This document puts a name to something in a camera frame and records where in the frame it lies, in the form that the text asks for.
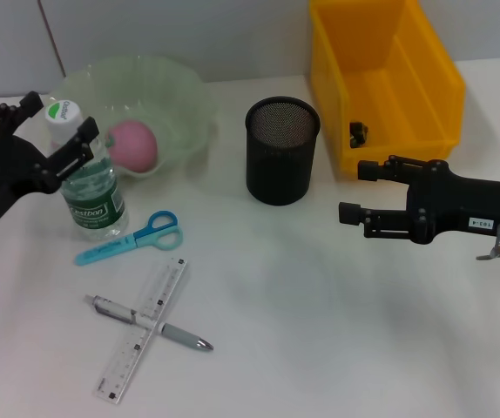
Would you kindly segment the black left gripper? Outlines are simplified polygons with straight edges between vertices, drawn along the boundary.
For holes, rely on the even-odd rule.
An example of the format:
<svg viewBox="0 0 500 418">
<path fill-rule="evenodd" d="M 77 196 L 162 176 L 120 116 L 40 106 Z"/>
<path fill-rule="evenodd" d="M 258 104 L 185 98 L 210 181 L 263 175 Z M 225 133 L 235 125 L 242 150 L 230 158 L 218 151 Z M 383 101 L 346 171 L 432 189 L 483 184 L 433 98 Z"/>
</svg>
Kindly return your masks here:
<svg viewBox="0 0 500 418">
<path fill-rule="evenodd" d="M 58 142 L 50 135 L 45 157 L 30 142 L 13 136 L 28 118 L 33 118 L 43 102 L 36 91 L 30 91 L 19 105 L 0 104 L 0 219 L 23 196 L 41 192 L 52 194 L 86 163 L 93 160 L 91 142 L 99 130 L 94 118 L 88 117 L 71 136 Z"/>
</svg>

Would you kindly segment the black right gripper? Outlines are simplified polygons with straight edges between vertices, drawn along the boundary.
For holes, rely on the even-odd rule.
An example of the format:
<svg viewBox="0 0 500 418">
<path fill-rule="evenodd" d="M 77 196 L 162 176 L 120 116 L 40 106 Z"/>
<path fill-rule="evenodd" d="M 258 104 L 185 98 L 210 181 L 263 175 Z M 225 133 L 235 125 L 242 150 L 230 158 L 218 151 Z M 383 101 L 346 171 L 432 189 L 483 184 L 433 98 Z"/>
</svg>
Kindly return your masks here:
<svg viewBox="0 0 500 418">
<path fill-rule="evenodd" d="M 500 182 L 453 173 L 440 160 L 421 161 L 390 155 L 379 164 L 361 160 L 358 179 L 409 185 L 406 211 L 375 210 L 341 202 L 342 224 L 364 225 L 365 238 L 410 239 L 429 244 L 446 232 L 495 236 L 500 225 Z"/>
</svg>

